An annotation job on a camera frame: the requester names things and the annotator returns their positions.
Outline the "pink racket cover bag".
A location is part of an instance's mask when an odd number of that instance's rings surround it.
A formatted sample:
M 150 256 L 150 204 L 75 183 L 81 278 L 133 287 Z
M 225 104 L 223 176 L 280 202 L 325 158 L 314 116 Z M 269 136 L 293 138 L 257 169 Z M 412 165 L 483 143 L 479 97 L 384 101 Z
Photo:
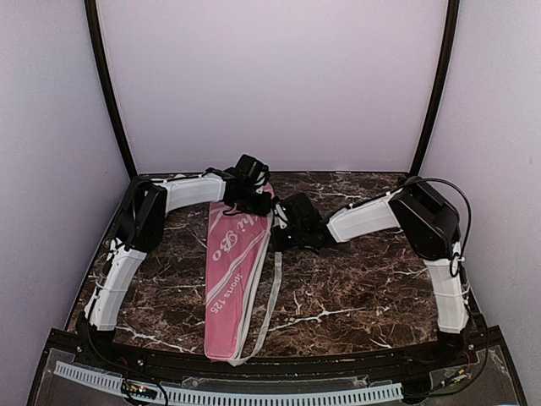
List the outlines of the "pink racket cover bag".
M 243 355 L 255 297 L 275 225 L 271 212 L 228 216 L 222 202 L 210 204 L 205 268 L 205 356 L 236 367 L 263 347 L 276 307 L 282 256 L 275 253 L 274 281 L 254 349 Z

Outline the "black front table rail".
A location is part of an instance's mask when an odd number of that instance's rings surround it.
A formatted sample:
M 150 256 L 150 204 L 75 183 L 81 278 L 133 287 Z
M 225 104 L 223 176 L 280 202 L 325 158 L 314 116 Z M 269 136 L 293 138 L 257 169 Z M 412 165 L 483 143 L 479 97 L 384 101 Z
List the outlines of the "black front table rail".
M 120 343 L 110 343 L 107 354 L 114 361 L 120 357 L 128 367 L 163 381 L 183 378 L 209 377 L 233 379 L 316 379 L 367 375 L 373 379 L 402 378 L 406 380 L 426 376 L 437 365 L 421 365 L 414 361 L 423 351 L 435 350 L 437 343 L 425 343 L 394 350 L 380 350 L 347 355 L 308 358 L 254 358 L 233 367 L 227 363 L 208 360 L 203 355 L 180 354 L 145 349 Z

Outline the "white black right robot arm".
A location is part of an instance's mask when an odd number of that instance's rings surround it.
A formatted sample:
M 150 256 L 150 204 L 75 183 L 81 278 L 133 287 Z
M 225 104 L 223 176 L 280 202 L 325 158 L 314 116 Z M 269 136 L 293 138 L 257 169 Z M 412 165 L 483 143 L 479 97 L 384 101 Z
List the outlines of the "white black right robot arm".
M 438 310 L 438 328 L 449 334 L 431 349 L 431 359 L 448 367 L 464 352 L 455 334 L 468 321 L 462 252 L 469 233 L 460 230 L 458 210 L 435 188 L 434 179 L 411 177 L 382 195 L 352 203 L 323 217 L 305 193 L 277 200 L 271 235 L 277 251 L 317 251 L 364 235 L 399 228 L 427 267 Z

